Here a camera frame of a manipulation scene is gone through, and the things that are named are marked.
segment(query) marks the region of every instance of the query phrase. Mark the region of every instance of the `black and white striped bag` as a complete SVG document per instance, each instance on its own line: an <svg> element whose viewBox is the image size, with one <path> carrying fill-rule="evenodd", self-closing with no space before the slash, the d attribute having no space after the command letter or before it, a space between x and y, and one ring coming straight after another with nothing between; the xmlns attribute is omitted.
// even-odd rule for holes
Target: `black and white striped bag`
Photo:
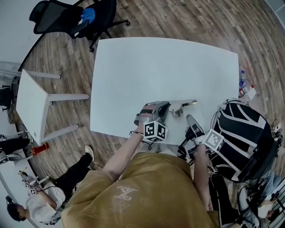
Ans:
<svg viewBox="0 0 285 228"><path fill-rule="evenodd" d="M271 167L277 144L265 118L240 101L227 101L217 111L212 128L224 143L210 155L213 166L229 180L257 179Z"/></svg>

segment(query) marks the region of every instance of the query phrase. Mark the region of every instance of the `white wall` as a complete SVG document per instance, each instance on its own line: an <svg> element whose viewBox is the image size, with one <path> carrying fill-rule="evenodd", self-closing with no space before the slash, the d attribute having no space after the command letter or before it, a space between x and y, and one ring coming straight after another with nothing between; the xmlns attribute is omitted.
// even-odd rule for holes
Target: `white wall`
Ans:
<svg viewBox="0 0 285 228"><path fill-rule="evenodd" d="M35 23L29 21L40 0L0 0L0 61L21 63L40 37L33 33ZM61 0L74 4L77 0Z"/></svg>

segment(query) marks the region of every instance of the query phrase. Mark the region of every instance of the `black office chair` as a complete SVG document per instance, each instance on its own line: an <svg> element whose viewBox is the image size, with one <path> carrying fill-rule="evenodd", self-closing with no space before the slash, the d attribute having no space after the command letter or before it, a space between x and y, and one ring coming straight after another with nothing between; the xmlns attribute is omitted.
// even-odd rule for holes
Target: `black office chair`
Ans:
<svg viewBox="0 0 285 228"><path fill-rule="evenodd" d="M128 20L113 22L116 5L116 0L94 0L94 4L87 8L95 10L95 20L90 24L87 21L78 24L84 10L82 7L56 0L44 0L35 6L29 20L36 23L35 34L64 32L73 39L86 37L90 41L90 51L93 52L93 45L103 32L112 38L107 31L108 28L122 23L130 25Z"/></svg>

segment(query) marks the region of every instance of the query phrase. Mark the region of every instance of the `table leg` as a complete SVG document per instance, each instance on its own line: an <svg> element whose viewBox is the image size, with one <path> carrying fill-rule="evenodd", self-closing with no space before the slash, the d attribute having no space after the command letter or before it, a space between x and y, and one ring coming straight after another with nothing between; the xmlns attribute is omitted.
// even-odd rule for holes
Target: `table leg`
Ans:
<svg viewBox="0 0 285 228"><path fill-rule="evenodd" d="M85 100L88 94L49 94L48 101L69 101L69 100Z"/></svg>
<svg viewBox="0 0 285 228"><path fill-rule="evenodd" d="M45 137L43 138L42 142L49 141L49 140L51 140L52 138L56 138L56 137L58 137L58 136L60 136L60 135L66 134L66 133L71 132L71 131L73 131L73 130L76 130L76 129L78 129L78 128L79 128L79 125L78 125L78 124L74 124L74 125L71 125L71 126L69 126L69 127L66 127L66 128L60 129L60 130L57 130L57 131L55 131L55 132L53 132L53 133L50 133L50 134L48 134L47 136L45 136Z"/></svg>
<svg viewBox="0 0 285 228"><path fill-rule="evenodd" d="M52 74L52 73L40 73L40 72L34 72L34 71L28 71L28 73L31 76L37 76L37 77L49 77L49 78L55 78L60 79L61 76L58 74Z"/></svg>
<svg viewBox="0 0 285 228"><path fill-rule="evenodd" d="M13 75L15 77L21 77L21 72L18 72L18 71L9 71L9 70L2 70L2 69L0 69L0 73Z"/></svg>

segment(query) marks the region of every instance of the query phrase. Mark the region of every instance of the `clear bottle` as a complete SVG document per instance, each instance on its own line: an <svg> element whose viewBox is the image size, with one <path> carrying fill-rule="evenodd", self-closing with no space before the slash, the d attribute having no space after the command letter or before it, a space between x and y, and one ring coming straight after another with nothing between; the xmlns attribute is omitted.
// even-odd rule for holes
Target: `clear bottle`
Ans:
<svg viewBox="0 0 285 228"><path fill-rule="evenodd" d="M239 79L239 90L242 90L246 86L245 71L242 70Z"/></svg>
<svg viewBox="0 0 285 228"><path fill-rule="evenodd" d="M244 87L244 88L240 89L239 90L239 98L242 98L252 88L254 88L253 85L251 85L250 88Z"/></svg>

